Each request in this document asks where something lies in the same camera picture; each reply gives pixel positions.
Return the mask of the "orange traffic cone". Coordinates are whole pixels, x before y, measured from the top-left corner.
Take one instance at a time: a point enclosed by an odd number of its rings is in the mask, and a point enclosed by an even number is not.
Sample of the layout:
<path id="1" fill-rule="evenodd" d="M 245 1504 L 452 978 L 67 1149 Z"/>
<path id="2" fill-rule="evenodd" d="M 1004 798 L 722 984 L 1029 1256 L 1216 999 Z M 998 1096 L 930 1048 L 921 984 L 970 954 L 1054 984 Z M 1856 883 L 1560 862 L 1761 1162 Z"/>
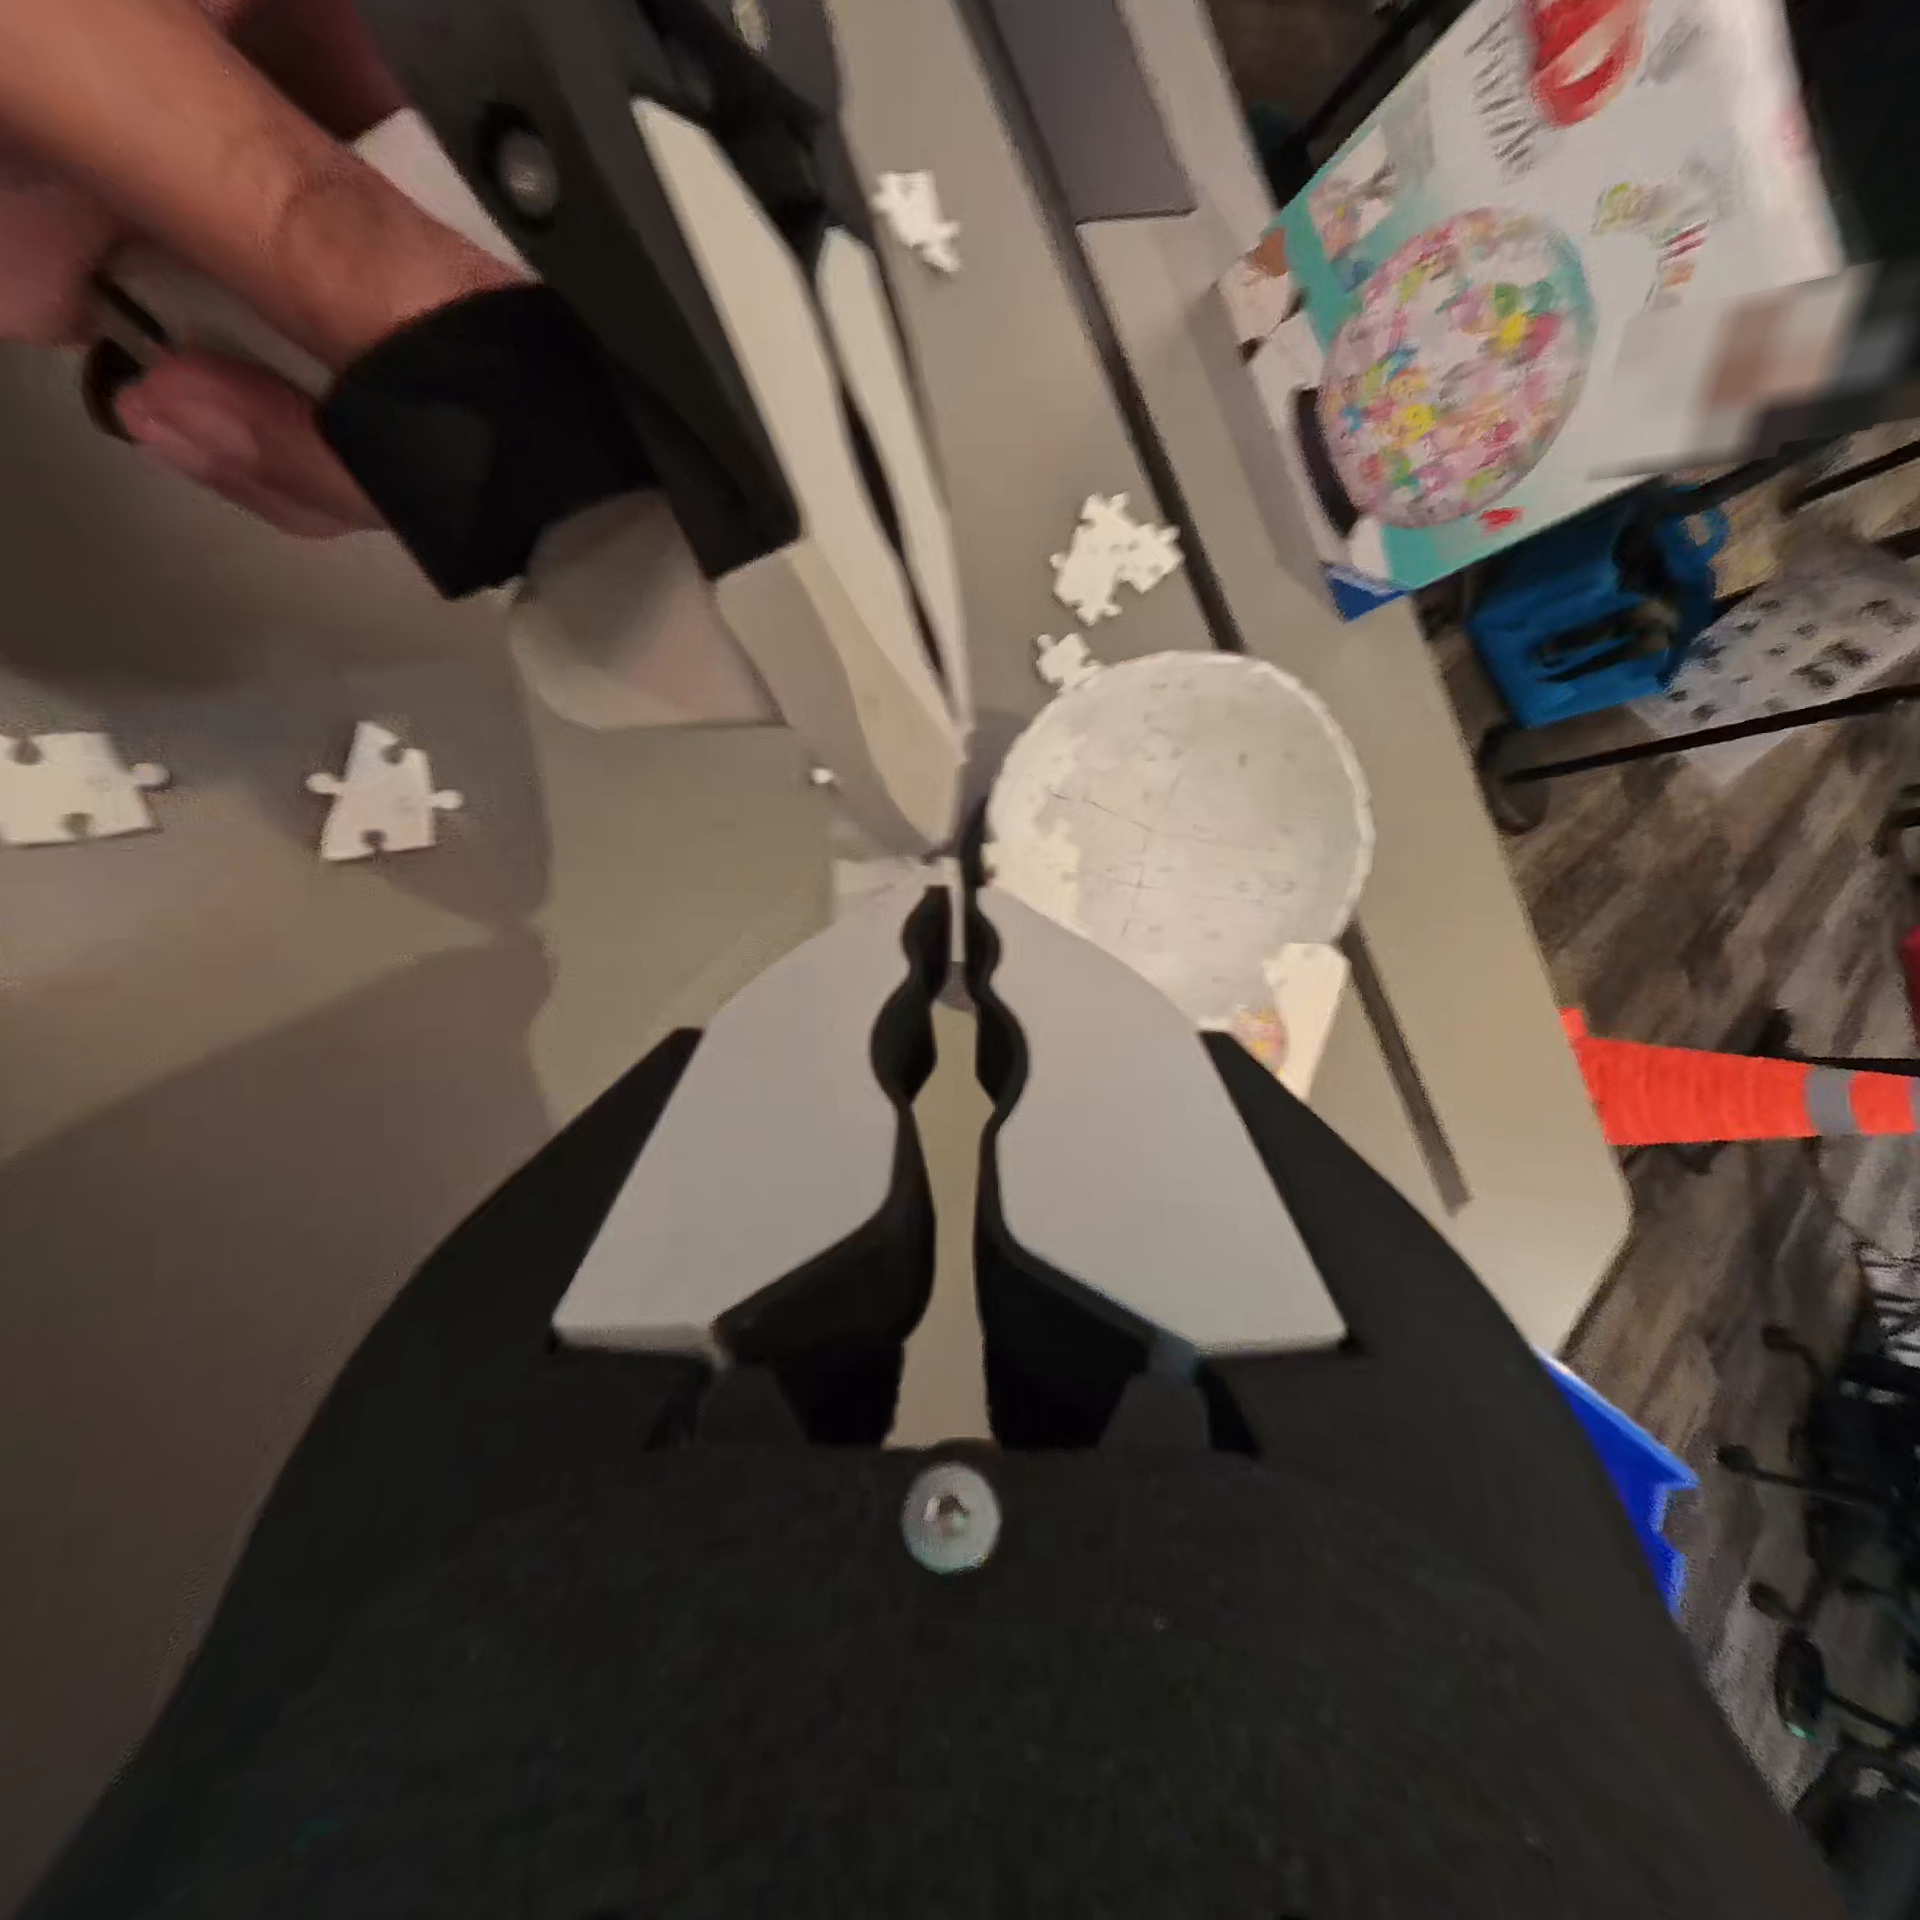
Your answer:
<path id="1" fill-rule="evenodd" d="M 1612 1149 L 1917 1139 L 1917 1074 L 1605 1038 L 1577 1009 L 1560 1030 Z"/>

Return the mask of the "person's left hand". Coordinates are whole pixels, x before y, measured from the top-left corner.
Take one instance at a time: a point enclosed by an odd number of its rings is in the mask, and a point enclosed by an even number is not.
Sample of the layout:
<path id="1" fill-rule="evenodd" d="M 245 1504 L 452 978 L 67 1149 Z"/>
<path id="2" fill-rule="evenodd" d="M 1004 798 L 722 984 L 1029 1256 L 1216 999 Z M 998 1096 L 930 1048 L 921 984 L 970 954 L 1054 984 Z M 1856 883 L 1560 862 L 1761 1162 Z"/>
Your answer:
<path id="1" fill-rule="evenodd" d="M 320 379 L 524 282 L 355 155 L 395 111 L 350 3 L 4 3 L 4 349 L 101 342 L 125 253 Z"/>

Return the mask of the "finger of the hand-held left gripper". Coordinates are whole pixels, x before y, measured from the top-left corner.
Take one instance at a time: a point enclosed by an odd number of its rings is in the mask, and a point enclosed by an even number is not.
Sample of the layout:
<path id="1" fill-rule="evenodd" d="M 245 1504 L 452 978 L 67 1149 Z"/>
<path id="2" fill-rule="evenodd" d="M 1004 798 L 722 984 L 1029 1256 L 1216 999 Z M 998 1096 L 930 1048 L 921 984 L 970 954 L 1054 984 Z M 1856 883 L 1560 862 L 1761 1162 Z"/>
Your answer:
<path id="1" fill-rule="evenodd" d="M 868 493 L 814 274 L 705 130 L 652 101 L 632 119 L 797 507 L 797 532 L 719 573 L 715 606 L 858 829 L 880 849 L 935 856 L 964 809 L 964 727 Z"/>
<path id="2" fill-rule="evenodd" d="M 964 587 L 950 524 L 926 403 L 898 334 L 892 286 L 868 242 L 828 226 L 814 260 L 814 300 L 872 454 L 872 499 L 888 510 L 888 538 L 903 563 L 935 682 L 956 727 L 970 727 L 970 653 Z"/>

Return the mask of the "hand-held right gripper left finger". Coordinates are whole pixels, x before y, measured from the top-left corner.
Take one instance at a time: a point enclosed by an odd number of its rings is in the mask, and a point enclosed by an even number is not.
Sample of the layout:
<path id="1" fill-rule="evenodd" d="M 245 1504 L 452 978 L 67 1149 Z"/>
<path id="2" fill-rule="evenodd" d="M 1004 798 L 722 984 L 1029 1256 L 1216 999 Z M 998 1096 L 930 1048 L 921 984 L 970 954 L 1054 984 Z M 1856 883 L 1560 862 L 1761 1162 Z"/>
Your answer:
<path id="1" fill-rule="evenodd" d="M 935 1269 L 916 1101 L 950 883 L 888 883 L 698 1030 L 553 1310 L 567 1353 L 762 1371 L 828 1449 L 878 1449 Z"/>

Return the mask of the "puzzle instruction sheet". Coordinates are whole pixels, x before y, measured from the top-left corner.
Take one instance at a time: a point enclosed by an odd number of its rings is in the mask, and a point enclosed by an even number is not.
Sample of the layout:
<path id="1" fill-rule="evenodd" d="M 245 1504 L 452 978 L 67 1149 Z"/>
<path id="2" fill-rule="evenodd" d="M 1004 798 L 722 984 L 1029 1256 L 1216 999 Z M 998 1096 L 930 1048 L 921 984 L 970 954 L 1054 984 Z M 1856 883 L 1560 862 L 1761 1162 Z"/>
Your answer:
<path id="1" fill-rule="evenodd" d="M 1338 944 L 1281 944 L 1261 960 L 1261 990 L 1227 1017 L 1223 1033 L 1308 1105 L 1350 975 Z"/>

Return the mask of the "blue plastic bin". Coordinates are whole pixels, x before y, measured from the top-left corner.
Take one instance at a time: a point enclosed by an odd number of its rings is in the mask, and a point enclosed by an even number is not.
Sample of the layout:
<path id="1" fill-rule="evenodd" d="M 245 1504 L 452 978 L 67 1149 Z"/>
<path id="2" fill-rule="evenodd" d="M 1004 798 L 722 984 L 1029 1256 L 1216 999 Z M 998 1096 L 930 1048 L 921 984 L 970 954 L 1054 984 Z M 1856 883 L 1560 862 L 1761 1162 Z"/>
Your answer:
<path id="1" fill-rule="evenodd" d="M 1541 1360 L 1560 1399 L 1571 1406 L 1571 1419 L 1580 1420 L 1586 1444 L 1594 1449 L 1605 1481 L 1612 1487 L 1638 1531 L 1641 1555 L 1665 1604 L 1665 1614 L 1682 1617 L 1688 1562 L 1665 1537 L 1665 1511 L 1675 1496 L 1694 1494 L 1699 1487 L 1698 1473 L 1675 1452 L 1665 1452 L 1648 1430 L 1641 1430 L 1629 1414 L 1620 1414 L 1611 1399 L 1604 1399 L 1586 1381 L 1580 1381 L 1570 1363 L 1560 1363 L 1541 1348 L 1534 1356 Z"/>

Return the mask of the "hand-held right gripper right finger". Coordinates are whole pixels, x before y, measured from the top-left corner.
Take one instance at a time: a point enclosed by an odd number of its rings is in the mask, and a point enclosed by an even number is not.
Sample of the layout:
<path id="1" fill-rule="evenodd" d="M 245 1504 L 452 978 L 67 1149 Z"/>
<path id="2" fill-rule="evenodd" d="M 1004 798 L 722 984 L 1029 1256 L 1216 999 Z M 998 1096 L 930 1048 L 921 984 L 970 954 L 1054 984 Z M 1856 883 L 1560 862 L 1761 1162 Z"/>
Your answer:
<path id="1" fill-rule="evenodd" d="M 975 1308 L 1000 1449 L 1097 1449 L 1144 1377 L 1211 1414 L 1216 1363 L 1350 1324 L 1195 1022 L 1004 890 L 969 900 Z"/>

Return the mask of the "colourful puzzle box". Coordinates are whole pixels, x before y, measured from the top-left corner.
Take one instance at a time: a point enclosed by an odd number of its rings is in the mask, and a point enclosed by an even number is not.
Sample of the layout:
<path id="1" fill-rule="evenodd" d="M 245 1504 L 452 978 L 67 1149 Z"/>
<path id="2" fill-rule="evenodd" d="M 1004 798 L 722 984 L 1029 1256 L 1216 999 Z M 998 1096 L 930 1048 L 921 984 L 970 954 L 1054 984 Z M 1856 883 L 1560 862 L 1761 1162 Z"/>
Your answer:
<path id="1" fill-rule="evenodd" d="M 1641 323 L 1838 270 L 1785 3 L 1461 3 L 1221 295 L 1358 619 L 1629 483 Z"/>

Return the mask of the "colourful puzzle ball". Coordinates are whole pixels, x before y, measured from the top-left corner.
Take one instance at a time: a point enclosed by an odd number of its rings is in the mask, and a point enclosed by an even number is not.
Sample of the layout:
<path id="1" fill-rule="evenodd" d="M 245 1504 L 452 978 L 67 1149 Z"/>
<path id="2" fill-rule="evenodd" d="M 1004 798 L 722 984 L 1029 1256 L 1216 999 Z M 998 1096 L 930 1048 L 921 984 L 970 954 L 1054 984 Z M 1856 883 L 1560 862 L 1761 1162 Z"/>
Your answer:
<path id="1" fill-rule="evenodd" d="M 1248 653 L 1112 662 L 1004 754 L 982 878 L 1130 963 L 1198 1030 L 1261 990 L 1281 944 L 1338 944 L 1377 858 L 1331 707 Z"/>

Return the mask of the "blue tote bag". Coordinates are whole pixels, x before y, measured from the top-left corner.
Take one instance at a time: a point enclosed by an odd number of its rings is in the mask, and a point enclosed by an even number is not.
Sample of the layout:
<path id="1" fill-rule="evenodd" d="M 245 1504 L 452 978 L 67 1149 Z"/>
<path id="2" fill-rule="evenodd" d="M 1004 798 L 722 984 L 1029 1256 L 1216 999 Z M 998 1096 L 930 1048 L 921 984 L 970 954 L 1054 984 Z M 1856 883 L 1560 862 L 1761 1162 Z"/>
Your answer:
<path id="1" fill-rule="evenodd" d="M 1553 730 L 1665 691 L 1716 625 L 1728 513 L 1620 495 L 1485 567 L 1468 638 L 1515 730 Z"/>

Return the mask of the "printed instruction sign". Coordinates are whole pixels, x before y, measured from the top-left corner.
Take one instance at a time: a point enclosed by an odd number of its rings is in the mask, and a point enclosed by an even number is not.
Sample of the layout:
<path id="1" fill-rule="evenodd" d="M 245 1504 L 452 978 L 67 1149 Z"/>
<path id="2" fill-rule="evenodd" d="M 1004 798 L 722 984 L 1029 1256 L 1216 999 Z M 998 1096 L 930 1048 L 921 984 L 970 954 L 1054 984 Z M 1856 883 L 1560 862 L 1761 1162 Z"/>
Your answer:
<path id="1" fill-rule="evenodd" d="M 1859 696 L 1907 664 L 1917 567 L 1820 563 L 1722 614 L 1641 713 L 1660 733 L 1716 730 Z"/>

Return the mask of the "strip of joined puzzle pieces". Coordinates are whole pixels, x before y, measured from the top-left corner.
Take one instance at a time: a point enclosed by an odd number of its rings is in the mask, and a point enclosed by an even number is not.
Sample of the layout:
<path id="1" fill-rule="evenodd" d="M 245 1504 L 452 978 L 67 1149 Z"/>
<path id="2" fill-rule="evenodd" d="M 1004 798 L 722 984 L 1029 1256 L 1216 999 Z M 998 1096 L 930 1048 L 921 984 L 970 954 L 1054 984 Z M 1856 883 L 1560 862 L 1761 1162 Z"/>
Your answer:
<path id="1" fill-rule="evenodd" d="M 1182 563 L 1178 524 L 1141 522 L 1121 493 L 1092 493 L 1067 548 L 1047 555 L 1052 597 L 1082 626 L 1097 626 L 1121 614 L 1121 590 L 1154 595 Z"/>

